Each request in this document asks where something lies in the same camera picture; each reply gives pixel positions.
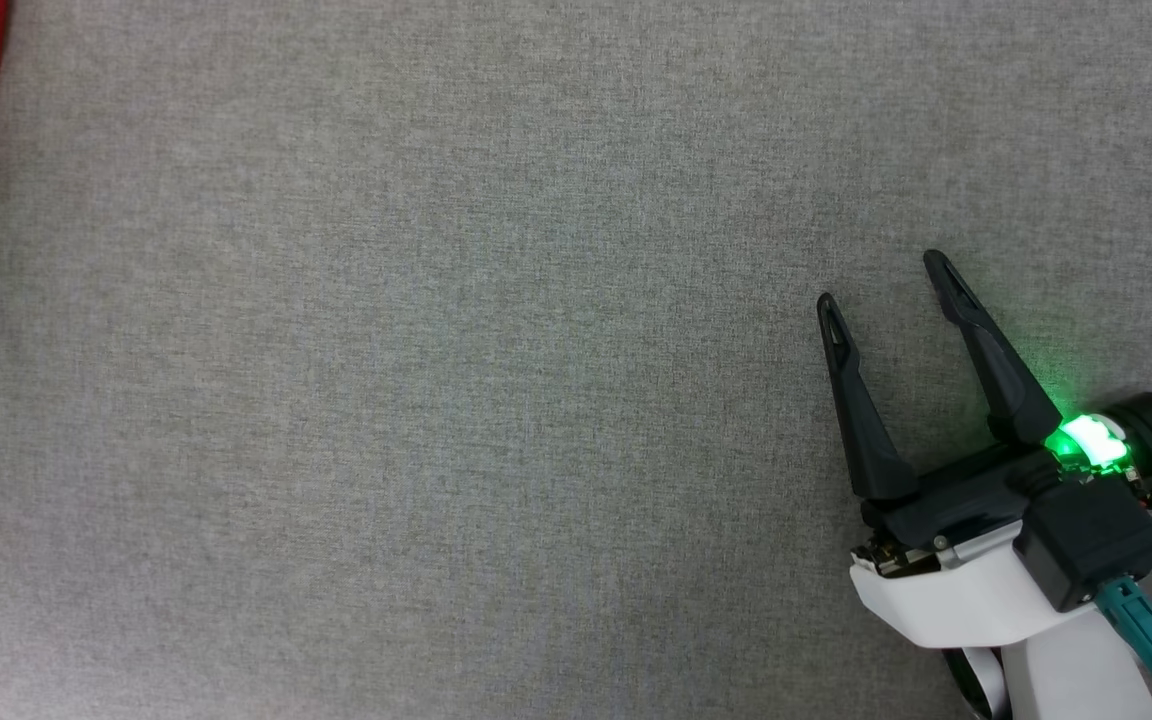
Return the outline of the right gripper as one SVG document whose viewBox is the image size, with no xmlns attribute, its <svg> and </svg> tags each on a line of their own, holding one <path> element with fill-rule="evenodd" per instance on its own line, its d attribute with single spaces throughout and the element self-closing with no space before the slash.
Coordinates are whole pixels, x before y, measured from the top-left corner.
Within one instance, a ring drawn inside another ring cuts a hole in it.
<svg viewBox="0 0 1152 720">
<path fill-rule="evenodd" d="M 1056 480 L 1126 484 L 1152 515 L 1152 393 L 1102 414 L 1062 414 L 948 256 L 923 263 L 956 325 L 988 406 L 996 445 L 915 473 L 861 374 L 861 351 L 835 297 L 814 306 L 847 470 L 872 529 L 852 552 L 861 602 L 920 647 L 996 647 L 1058 626 L 1011 541 L 1030 497 Z"/>
</svg>

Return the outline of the grey fabric covered table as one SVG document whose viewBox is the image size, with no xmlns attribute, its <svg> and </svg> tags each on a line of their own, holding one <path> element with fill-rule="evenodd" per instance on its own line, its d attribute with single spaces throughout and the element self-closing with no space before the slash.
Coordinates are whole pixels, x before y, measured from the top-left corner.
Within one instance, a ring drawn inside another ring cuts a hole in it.
<svg viewBox="0 0 1152 720">
<path fill-rule="evenodd" d="M 967 720 L 814 319 L 1152 391 L 1152 0 L 12 0 L 0 720 Z"/>
</svg>

